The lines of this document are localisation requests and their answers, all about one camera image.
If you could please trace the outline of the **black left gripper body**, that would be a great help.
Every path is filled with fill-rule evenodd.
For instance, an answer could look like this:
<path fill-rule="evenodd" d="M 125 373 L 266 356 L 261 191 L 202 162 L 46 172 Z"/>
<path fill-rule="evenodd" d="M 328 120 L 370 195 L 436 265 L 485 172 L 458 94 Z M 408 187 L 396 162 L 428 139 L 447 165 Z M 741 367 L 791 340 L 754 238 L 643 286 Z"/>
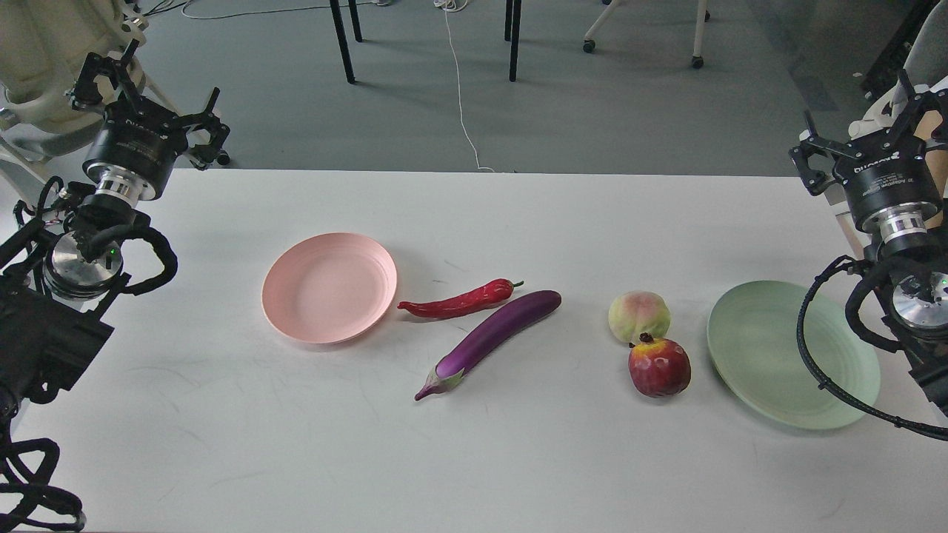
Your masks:
<path fill-rule="evenodd" d="M 170 112 L 162 106 L 147 101 L 145 110 L 139 114 L 128 101 L 106 105 L 82 169 L 97 183 L 107 171 L 132 173 L 146 184 L 141 199 L 150 201 L 163 195 L 176 159 L 187 151 L 187 136 L 165 126 Z"/>

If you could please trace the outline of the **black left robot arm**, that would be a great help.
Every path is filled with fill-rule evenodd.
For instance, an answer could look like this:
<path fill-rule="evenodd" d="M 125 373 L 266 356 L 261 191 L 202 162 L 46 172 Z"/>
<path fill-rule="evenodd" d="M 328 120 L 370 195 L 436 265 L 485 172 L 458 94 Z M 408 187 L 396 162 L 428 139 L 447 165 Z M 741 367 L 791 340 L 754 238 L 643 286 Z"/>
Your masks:
<path fill-rule="evenodd" d="M 176 254 L 138 204 L 162 196 L 180 156 L 199 171 L 228 162 L 219 89 L 197 113 L 159 104 L 132 79 L 138 45 L 118 58 L 86 56 L 69 101 L 102 117 L 82 166 L 89 182 L 48 179 L 35 206 L 17 203 L 18 230 L 2 245 L 1 489 L 17 497 L 2 513 L 4 532 L 84 529 L 81 500 L 50 482 L 60 446 L 14 441 L 13 421 L 24 402 L 51 403 L 74 387 L 114 332 L 104 314 L 116 297 L 176 276 Z"/>

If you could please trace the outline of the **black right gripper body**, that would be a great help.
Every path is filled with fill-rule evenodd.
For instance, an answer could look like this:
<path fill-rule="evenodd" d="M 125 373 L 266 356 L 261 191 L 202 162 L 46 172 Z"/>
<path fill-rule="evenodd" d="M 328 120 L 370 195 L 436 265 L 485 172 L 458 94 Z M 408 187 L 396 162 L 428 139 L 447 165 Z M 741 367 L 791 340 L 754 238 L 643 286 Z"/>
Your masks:
<path fill-rule="evenodd" d="M 925 141 L 917 136 L 900 141 L 861 136 L 847 142 L 847 147 L 857 156 L 840 155 L 833 175 L 843 183 L 850 215 L 860 232 L 877 232 L 887 210 L 917 210 L 924 221 L 941 211 L 941 193 L 925 162 Z"/>

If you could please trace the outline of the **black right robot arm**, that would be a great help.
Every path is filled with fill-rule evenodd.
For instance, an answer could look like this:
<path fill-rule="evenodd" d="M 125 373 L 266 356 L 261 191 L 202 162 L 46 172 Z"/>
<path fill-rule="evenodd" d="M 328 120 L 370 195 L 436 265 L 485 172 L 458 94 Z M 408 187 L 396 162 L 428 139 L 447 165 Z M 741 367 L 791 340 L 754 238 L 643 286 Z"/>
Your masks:
<path fill-rule="evenodd" d="M 938 125 L 927 141 L 915 135 L 928 112 L 946 118 L 946 90 L 914 85 L 905 70 L 898 72 L 898 88 L 905 104 L 893 112 L 891 125 L 832 141 L 817 133 L 806 113 L 805 134 L 789 151 L 808 193 L 840 186 L 855 229 L 870 238 L 863 258 L 843 255 L 815 277 L 798 312 L 795 339 L 820 390 L 894 427 L 945 440 L 944 427 L 887 414 L 853 397 L 815 362 L 804 338 L 805 317 L 821 286 L 840 272 L 859 276 L 844 304 L 851 331 L 887 353 L 904 353 L 925 398 L 946 411 L 946 233 L 927 227 L 945 205 L 927 154 L 946 149 L 946 133 Z"/>

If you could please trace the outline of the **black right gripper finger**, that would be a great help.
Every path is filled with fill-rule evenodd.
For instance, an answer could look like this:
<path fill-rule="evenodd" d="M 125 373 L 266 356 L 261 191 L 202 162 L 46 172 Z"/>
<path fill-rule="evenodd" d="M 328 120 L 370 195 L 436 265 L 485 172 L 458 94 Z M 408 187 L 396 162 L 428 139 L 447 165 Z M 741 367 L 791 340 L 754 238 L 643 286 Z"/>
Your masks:
<path fill-rule="evenodd" d="M 898 84 L 896 87 L 904 89 L 905 105 L 903 111 L 894 114 L 894 122 L 890 128 L 886 129 L 886 149 L 900 148 L 901 145 L 909 142 L 910 136 L 914 136 L 915 128 L 921 123 L 921 119 L 928 112 L 938 113 L 941 118 L 941 124 L 933 129 L 931 138 L 925 141 L 925 148 L 922 152 L 934 150 L 946 151 L 946 133 L 944 124 L 946 121 L 946 85 L 939 82 L 937 87 L 928 89 L 916 89 L 911 84 L 906 70 L 898 71 Z"/>
<path fill-rule="evenodd" d="M 789 149 L 789 157 L 804 188 L 816 197 L 832 185 L 846 186 L 854 165 L 863 161 L 864 151 L 852 142 L 833 141 L 820 135 L 812 112 L 803 111 L 803 118 L 804 131 Z"/>

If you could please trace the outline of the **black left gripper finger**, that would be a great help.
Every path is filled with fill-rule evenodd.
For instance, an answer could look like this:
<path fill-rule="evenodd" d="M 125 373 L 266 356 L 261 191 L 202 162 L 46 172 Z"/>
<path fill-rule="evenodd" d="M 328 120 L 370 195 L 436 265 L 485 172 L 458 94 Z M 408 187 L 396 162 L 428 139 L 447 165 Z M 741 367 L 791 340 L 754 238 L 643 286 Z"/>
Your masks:
<path fill-rule="evenodd" d="M 220 88 L 214 87 L 201 111 L 167 119 L 167 135 L 175 154 L 184 156 L 193 167 L 226 166 L 231 162 L 224 148 L 230 128 L 216 114 L 220 93 Z"/>
<path fill-rule="evenodd" d="M 88 52 L 77 80 L 71 91 L 67 92 L 70 108 L 81 113 L 106 115 L 108 104 L 99 88 L 99 79 L 105 78 L 115 95 L 114 104 L 126 106 L 135 113 L 140 112 L 141 93 L 129 71 L 139 45 L 138 39 L 132 39 L 118 58 Z"/>

